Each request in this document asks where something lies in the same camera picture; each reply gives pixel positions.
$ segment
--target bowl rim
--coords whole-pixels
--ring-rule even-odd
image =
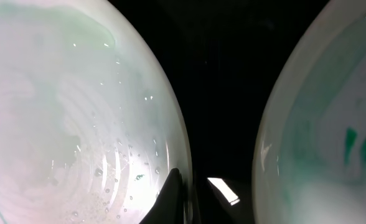
[[[366,0],[328,2],[295,46],[274,84],[263,111],[253,155],[252,198],[255,223],[272,224],[267,222],[265,215],[260,216],[261,210],[257,208],[261,198],[256,192],[261,190],[259,184],[265,180],[262,174],[267,153],[270,149],[279,149],[285,121],[303,81],[328,45],[346,27],[362,17],[366,17]]]

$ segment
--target white bowl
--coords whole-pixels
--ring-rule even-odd
[[[0,1],[0,223],[138,223],[174,167],[179,105],[108,1]]]
[[[366,1],[335,0],[287,61],[253,163],[258,224],[366,223]]]

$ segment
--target curved edge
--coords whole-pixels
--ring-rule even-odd
[[[259,195],[256,194],[258,190],[256,179],[261,174],[259,151],[262,150],[262,143],[264,141],[266,141],[266,145],[273,143],[274,149],[279,148],[280,134],[283,132],[285,120],[291,111],[295,96],[312,66],[337,35],[353,21],[363,16],[366,16],[366,0],[333,0],[328,2],[295,46],[274,84],[263,111],[253,155],[252,196],[255,223],[266,224],[260,222],[256,206],[259,201]],[[269,124],[273,124],[273,132],[267,136]]]

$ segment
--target bubble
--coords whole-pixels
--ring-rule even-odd
[[[99,168],[96,169],[95,171],[95,176],[96,177],[101,177],[103,175],[103,171]]]

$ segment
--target black object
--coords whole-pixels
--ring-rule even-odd
[[[184,192],[177,168],[170,171],[156,203],[140,224],[183,224]]]

